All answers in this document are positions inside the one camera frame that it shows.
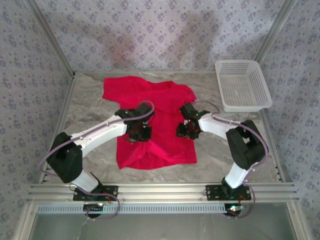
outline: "t-shirt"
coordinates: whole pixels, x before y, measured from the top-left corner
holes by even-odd
[[[196,100],[188,86],[173,81],[153,83],[137,76],[105,78],[102,97],[119,103],[121,109],[135,109],[144,100],[155,106],[149,141],[117,138],[116,160],[120,169],[148,170],[197,162],[193,140],[176,136],[177,126],[184,122],[179,108]]]

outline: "aluminum rail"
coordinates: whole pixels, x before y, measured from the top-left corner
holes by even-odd
[[[104,183],[117,185],[118,198],[128,204],[190,204],[190,203],[232,203],[235,201],[207,201],[204,195],[206,185],[220,183]],[[292,182],[251,183],[255,192],[256,203],[287,203],[299,201]],[[34,184],[27,196],[33,203],[79,203],[73,201],[74,185],[69,184]]]

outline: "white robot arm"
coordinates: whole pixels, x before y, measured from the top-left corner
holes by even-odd
[[[185,122],[176,129],[177,137],[196,139],[201,132],[209,132],[228,141],[234,163],[229,173],[222,180],[222,190],[226,196],[231,196],[239,188],[251,168],[265,157],[265,149],[261,141],[251,132],[239,126],[245,126],[260,133],[251,120],[244,122],[230,121],[204,110],[198,112],[191,103],[180,108]]]
[[[83,157],[101,144],[124,134],[128,134],[132,142],[148,141],[152,130],[148,119],[152,115],[153,109],[142,103],[136,109],[120,109],[106,121],[85,131],[72,135],[62,132],[56,136],[51,149],[67,141],[70,143],[54,152],[47,162],[64,183],[73,183],[89,193],[99,192],[101,183],[83,169]]]

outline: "marble surface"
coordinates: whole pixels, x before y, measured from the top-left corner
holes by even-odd
[[[262,137],[265,136],[261,116],[258,112],[224,112],[216,74],[207,73],[166,73],[166,72],[126,72],[126,73],[77,73],[70,105],[67,111],[65,131],[67,134],[88,129],[108,119],[119,109],[116,102],[102,98],[105,77],[135,75],[151,82],[174,81],[188,85],[198,99],[209,100],[221,110],[220,116],[234,121],[253,120]],[[214,111],[206,103],[197,103],[201,110]],[[83,167],[94,173],[102,182],[220,182],[229,172],[233,159],[226,140],[211,133],[202,132],[194,141],[197,163],[178,164],[153,170],[123,168],[116,162],[117,140],[112,139],[91,151],[83,158]],[[278,180],[272,156],[250,177],[250,182],[275,182]],[[51,182],[58,178],[47,177]]]

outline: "basket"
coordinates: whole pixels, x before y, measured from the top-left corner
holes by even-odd
[[[271,107],[272,99],[259,63],[220,60],[215,69],[224,111],[257,112]]]

